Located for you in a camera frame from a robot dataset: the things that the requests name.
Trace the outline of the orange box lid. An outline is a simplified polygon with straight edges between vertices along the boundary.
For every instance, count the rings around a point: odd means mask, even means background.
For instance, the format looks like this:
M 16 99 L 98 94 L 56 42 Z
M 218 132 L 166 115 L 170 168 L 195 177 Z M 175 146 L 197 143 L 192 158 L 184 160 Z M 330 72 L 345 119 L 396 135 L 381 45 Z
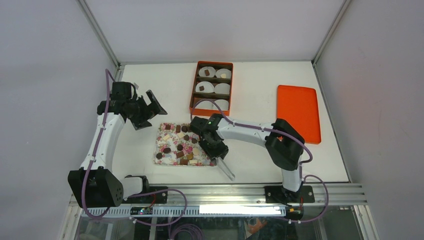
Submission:
M 319 105 L 315 89 L 279 85 L 276 116 L 286 120 L 307 144 L 318 145 L 322 142 Z

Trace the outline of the metal tongs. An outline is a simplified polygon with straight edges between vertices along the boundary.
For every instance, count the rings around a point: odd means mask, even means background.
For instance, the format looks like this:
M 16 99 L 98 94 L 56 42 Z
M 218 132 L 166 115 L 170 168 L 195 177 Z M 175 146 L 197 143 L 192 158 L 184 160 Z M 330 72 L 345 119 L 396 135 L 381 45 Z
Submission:
M 234 181 L 236 179 L 235 174 L 230 170 L 227 164 L 221 157 L 215 159 L 216 166 L 231 180 Z

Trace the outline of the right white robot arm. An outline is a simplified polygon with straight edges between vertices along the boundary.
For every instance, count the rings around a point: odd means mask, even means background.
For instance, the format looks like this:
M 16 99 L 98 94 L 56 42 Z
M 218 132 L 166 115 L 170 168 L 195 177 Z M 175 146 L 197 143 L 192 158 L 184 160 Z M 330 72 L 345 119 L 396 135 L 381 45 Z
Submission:
M 286 120 L 252 123 L 214 113 L 209 118 L 193 117 L 189 128 L 199 136 L 200 148 L 217 165 L 223 163 L 229 152 L 225 140 L 265 148 L 272 162 L 281 169 L 283 198 L 294 203 L 302 196 L 300 159 L 306 148 L 305 140 Z

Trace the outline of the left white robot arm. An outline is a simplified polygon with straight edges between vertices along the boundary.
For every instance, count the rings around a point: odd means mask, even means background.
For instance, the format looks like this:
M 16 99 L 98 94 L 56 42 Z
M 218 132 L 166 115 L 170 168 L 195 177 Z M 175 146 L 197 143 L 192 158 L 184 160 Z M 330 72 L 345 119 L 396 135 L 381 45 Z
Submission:
M 149 128 L 157 115 L 166 115 L 151 90 L 146 91 L 150 103 L 137 95 L 130 82 L 114 82 L 108 89 L 106 100 L 96 109 L 96 131 L 88 153 L 77 170 L 71 170 L 67 180 L 81 208 L 118 207 L 128 197 L 145 203 L 151 196 L 145 176 L 127 175 L 118 178 L 113 174 L 116 145 L 126 122 L 135 130 Z

